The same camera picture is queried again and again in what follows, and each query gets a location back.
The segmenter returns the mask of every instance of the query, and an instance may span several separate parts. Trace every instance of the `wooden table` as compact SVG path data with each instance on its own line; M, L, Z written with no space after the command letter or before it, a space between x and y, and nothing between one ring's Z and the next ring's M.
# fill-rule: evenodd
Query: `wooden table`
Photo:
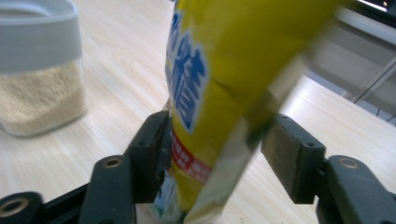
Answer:
M122 154L168 91L165 45L173 3L75 0L80 14L88 113L51 133L0 133L0 198L38 191L47 202L90 179L103 157ZM282 112L327 147L364 161L396 192L396 129L303 78ZM139 212L139 223L156 223ZM317 223L313 205L294 205L257 154L217 223Z

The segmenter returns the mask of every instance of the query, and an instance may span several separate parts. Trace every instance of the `container with grains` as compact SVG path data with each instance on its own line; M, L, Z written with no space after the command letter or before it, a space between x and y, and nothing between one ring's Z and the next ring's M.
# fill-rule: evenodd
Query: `container with grains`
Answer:
M0 2L0 128L47 132L86 111L76 7L66 0Z

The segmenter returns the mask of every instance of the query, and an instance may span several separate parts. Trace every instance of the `jar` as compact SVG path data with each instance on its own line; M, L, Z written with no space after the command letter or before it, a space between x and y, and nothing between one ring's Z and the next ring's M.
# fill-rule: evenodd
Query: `jar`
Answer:
M0 128L31 136L85 111L76 6L66 0L2 0Z

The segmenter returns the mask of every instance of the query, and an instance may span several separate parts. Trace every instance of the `white lid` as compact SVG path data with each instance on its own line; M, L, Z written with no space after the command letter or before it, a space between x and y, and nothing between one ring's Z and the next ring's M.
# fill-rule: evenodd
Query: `white lid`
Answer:
M38 70L80 56L78 11L72 2L0 1L0 74Z

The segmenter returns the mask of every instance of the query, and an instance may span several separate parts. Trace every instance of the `light wood surface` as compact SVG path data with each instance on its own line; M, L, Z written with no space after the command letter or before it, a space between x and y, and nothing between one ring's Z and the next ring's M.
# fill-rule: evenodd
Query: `light wood surface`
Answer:
M88 112L51 133L0 132L0 198L40 192L47 202L90 179L103 157L122 154L168 92L165 46L173 3L75 0L84 50ZM327 146L365 162L396 192L396 129L312 80L301 79L281 110ZM156 223L139 212L139 223ZM317 223L314 205L294 205L257 154L217 223Z

